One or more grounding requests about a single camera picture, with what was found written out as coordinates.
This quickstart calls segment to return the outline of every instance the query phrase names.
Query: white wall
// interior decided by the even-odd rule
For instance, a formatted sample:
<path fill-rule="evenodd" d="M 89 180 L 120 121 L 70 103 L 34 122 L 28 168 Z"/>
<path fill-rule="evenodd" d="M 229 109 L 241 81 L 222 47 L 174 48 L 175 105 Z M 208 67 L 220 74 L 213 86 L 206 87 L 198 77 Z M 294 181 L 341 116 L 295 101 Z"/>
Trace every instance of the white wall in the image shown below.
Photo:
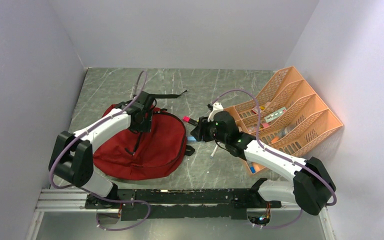
<path fill-rule="evenodd" d="M 384 239 L 384 0 L 321 0 L 286 66 L 295 65 L 343 121 L 329 212 L 338 240 Z"/>
<path fill-rule="evenodd" d="M 50 0 L 88 67 L 274 70 L 318 0 Z"/>
<path fill-rule="evenodd" d="M 0 240 L 24 239 L 84 74 L 47 1 L 0 1 Z"/>

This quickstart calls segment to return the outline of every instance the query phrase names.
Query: orange plastic organizer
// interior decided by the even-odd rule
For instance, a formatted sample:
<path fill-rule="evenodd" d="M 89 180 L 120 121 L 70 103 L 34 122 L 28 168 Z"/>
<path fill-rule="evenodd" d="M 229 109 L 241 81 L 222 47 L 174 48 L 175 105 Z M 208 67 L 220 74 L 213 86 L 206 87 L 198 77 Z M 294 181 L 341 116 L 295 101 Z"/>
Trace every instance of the orange plastic organizer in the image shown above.
<path fill-rule="evenodd" d="M 236 125 L 245 133 L 255 136 L 259 125 L 258 136 L 263 143 L 292 156 L 303 156 L 343 126 L 293 66 L 277 71 L 256 98 L 260 106 L 266 106 L 261 111 L 261 119 L 282 107 L 286 111 L 271 122 L 269 127 L 263 128 L 258 124 L 258 116 L 251 111 L 256 106 L 254 100 L 224 110 L 233 116 Z M 290 124 L 295 125 L 293 130 L 280 140 L 270 143 Z M 246 162 L 243 163 L 249 174 L 252 174 Z M 253 163 L 253 166 L 256 172 L 265 168 L 257 163 Z"/>

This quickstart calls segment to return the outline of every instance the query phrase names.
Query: plastic storage basket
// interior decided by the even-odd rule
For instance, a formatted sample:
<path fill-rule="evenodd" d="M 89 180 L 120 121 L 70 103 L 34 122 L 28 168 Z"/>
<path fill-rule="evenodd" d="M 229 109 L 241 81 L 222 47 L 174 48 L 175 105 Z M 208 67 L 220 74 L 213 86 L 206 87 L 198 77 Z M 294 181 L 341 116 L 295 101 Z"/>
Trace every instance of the plastic storage basket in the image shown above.
<path fill-rule="evenodd" d="M 316 94 L 295 67 L 287 67 L 277 71 L 257 95 L 258 103 L 265 105 L 261 111 L 261 119 L 268 114 L 285 107 L 286 111 L 270 126 L 263 128 L 258 123 L 258 116 L 252 111 L 255 102 L 248 101 L 225 108 L 245 133 L 256 135 L 269 146 L 292 156 L 301 157 L 317 144 L 325 140 L 343 126 L 328 106 Z M 271 143 L 279 132 L 294 124 L 295 128 L 280 140 Z M 256 172 L 265 167 L 253 163 Z"/>

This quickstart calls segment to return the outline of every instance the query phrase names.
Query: orange basket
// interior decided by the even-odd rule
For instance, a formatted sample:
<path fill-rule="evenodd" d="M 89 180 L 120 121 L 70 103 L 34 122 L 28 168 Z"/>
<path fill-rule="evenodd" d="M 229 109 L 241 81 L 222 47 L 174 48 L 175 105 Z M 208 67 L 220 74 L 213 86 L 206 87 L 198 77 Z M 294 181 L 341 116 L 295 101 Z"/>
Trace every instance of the orange basket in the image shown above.
<path fill-rule="evenodd" d="M 286 108 L 286 111 L 268 127 L 263 128 L 262 123 L 258 123 L 258 115 L 251 111 L 255 107 L 254 100 L 224 110 L 233 116 L 236 125 L 241 127 L 245 133 L 255 136 L 256 130 L 258 130 L 258 137 L 264 144 L 289 155 L 295 157 L 305 155 L 343 126 L 342 122 L 293 66 L 277 71 L 257 96 L 259 96 L 257 100 L 260 105 L 270 102 L 261 111 L 262 121 L 264 121 L 263 117 L 268 114 L 282 107 Z M 294 124 L 295 128 L 280 140 L 271 143 L 283 128 L 291 124 Z M 248 173 L 254 174 L 251 173 L 247 163 L 245 161 L 243 163 L 246 165 Z M 257 163 L 252 165 L 255 172 L 265 168 Z"/>

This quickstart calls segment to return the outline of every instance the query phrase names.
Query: electrical wire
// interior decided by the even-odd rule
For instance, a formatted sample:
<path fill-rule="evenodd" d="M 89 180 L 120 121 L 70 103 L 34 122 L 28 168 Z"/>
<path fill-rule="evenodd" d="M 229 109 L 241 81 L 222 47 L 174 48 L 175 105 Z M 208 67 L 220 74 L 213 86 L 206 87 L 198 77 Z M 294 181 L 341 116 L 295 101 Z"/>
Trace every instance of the electrical wire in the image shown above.
<path fill-rule="evenodd" d="M 259 106 L 259 102 L 258 100 L 256 99 L 255 96 L 253 96 L 250 92 L 246 91 L 246 90 L 242 90 L 242 89 L 232 89 L 232 90 L 229 90 L 229 91 L 226 91 L 224 93 L 222 93 L 220 96 L 218 96 L 214 101 L 211 102 L 211 105 L 213 105 L 215 102 L 217 102 L 221 97 L 223 97 L 224 95 L 228 94 L 228 93 L 232 93 L 232 92 L 242 92 L 242 93 L 245 93 L 247 95 L 249 95 L 255 102 L 255 105 L 256 106 Z M 256 107 L 256 110 L 257 110 L 257 115 L 258 115 L 258 123 L 261 122 L 261 110 L 259 107 Z M 326 206 L 333 206 L 337 203 L 337 196 L 335 194 L 335 191 L 333 190 L 333 188 L 320 176 L 318 175 L 317 173 L 315 173 L 313 170 L 311 170 L 309 167 L 297 162 L 297 161 L 293 161 L 292 160 L 292 157 L 286 157 L 286 156 L 283 156 L 275 151 L 272 151 L 270 150 L 269 148 L 266 148 L 264 146 L 264 144 L 261 142 L 260 138 L 259 138 L 259 130 L 257 129 L 257 131 L 255 131 L 255 138 L 256 138 L 256 141 L 258 143 L 258 145 L 262 148 L 263 151 L 267 151 L 268 153 L 270 154 L 273 154 L 285 161 L 288 161 L 290 162 L 291 164 L 293 165 L 297 165 L 299 166 L 300 168 L 306 170 L 307 172 L 309 172 L 311 175 L 313 175 L 316 179 L 318 179 L 330 192 L 330 194 L 332 194 L 332 197 L 333 197 L 333 202 L 329 202 L 329 203 L 326 203 Z M 296 221 L 298 221 L 298 219 L 301 217 L 303 213 L 303 210 L 301 209 L 301 211 L 299 212 L 299 215 L 294 219 L 292 220 L 291 222 L 289 223 L 286 223 L 286 224 L 283 224 L 283 225 L 280 225 L 280 226 L 272 226 L 272 227 L 267 227 L 265 226 L 264 228 L 265 229 L 279 229 L 279 228 L 283 228 L 283 227 L 286 227 L 286 226 L 289 226 L 293 223 L 295 223 Z"/>
<path fill-rule="evenodd" d="M 54 182 L 54 172 L 55 172 L 55 168 L 57 167 L 57 164 L 61 161 L 62 157 L 64 156 L 64 154 L 78 141 L 80 140 L 81 138 L 83 138 L 84 136 L 86 136 L 88 133 L 92 132 L 93 130 L 95 130 L 97 127 L 99 127 L 100 125 L 102 125 L 103 123 L 105 123 L 106 121 L 112 119 L 113 117 L 116 117 L 116 116 L 119 116 L 121 114 L 123 114 L 128 108 L 130 108 L 131 105 L 133 105 L 136 100 L 138 99 L 140 93 L 144 90 L 144 87 L 145 87 L 145 84 L 147 83 L 147 80 L 148 80 L 148 73 L 145 71 L 145 70 L 142 70 L 140 73 L 139 73 L 139 76 L 137 77 L 137 81 L 136 83 L 134 84 L 133 86 L 133 93 L 136 92 L 137 88 L 138 88 L 138 83 L 139 83 L 139 80 L 141 79 L 141 76 L 142 74 L 145 75 L 145 79 L 143 81 L 143 84 L 142 84 L 142 87 L 140 88 L 139 92 L 137 93 L 137 95 L 131 100 L 131 102 L 129 102 L 127 104 L 126 107 L 124 107 L 120 112 L 117 112 L 113 115 L 107 115 L 106 117 L 103 117 L 101 118 L 98 122 L 96 122 L 95 124 L 93 124 L 91 127 L 89 127 L 86 131 L 80 133 L 77 137 L 74 138 L 73 141 L 71 141 L 69 144 L 67 144 L 67 146 L 61 151 L 61 153 L 56 157 L 55 161 L 53 162 L 50 170 L 49 170 L 49 182 L 50 182 L 50 185 L 56 189 L 66 189 L 66 188 L 69 188 L 69 187 L 72 187 L 73 185 L 72 184 L 68 184 L 68 185 L 65 185 L 65 186 L 58 186 L 57 184 L 55 184 Z M 105 197 L 102 197 L 102 196 L 99 196 L 93 192 L 90 192 L 82 187 L 80 187 L 81 190 L 87 192 L 88 194 L 91 194 L 92 196 L 94 196 L 95 198 L 98 198 L 98 199 L 101 199 L 101 200 L 104 200 L 106 202 L 110 202 L 110 203 L 117 203 L 117 204 L 132 204 L 132 203 L 138 203 L 138 204 L 145 204 L 147 207 L 148 207 L 148 212 L 146 213 L 145 217 L 140 220 L 139 222 L 131 225 L 131 226 L 128 226 L 128 227 L 124 227 L 124 228 L 106 228 L 106 227 L 103 227 L 99 224 L 99 221 L 98 221 L 98 215 L 96 215 L 96 221 L 97 221 L 97 227 L 100 228 L 100 229 L 103 229 L 105 231 L 123 231 L 123 230 L 128 230 L 128 229 L 131 229 L 131 228 L 134 228 L 140 224 L 142 224 L 147 218 L 148 216 L 150 215 L 151 213 L 151 205 L 146 202 L 146 201 L 143 201 L 143 200 L 112 200 L 112 199 L 108 199 L 108 198 L 105 198 Z"/>

